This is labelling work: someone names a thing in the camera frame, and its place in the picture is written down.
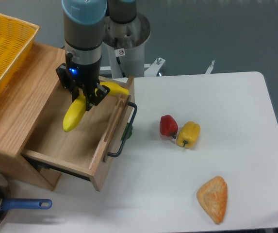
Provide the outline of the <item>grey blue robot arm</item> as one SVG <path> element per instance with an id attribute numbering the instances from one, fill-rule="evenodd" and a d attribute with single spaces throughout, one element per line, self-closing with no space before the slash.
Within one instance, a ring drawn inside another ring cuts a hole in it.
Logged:
<path id="1" fill-rule="evenodd" d="M 83 94 L 83 111 L 97 106 L 109 93 L 100 85 L 99 71 L 104 19 L 128 23 L 137 15 L 134 0 L 64 0 L 65 63 L 56 68 L 62 86 L 72 99 Z"/>

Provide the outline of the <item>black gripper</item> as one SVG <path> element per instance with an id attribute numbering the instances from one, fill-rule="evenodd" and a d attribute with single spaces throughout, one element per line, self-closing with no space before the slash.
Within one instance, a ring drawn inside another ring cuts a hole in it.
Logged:
<path id="1" fill-rule="evenodd" d="M 83 91 L 86 111 L 90 111 L 93 105 L 97 106 L 110 92 L 109 87 L 99 83 L 101 59 L 102 57 L 92 64 L 79 64 L 74 62 L 74 54 L 68 52 L 65 63 L 56 68 L 62 87 L 68 89 L 73 97 L 79 95 L 79 89 Z"/>

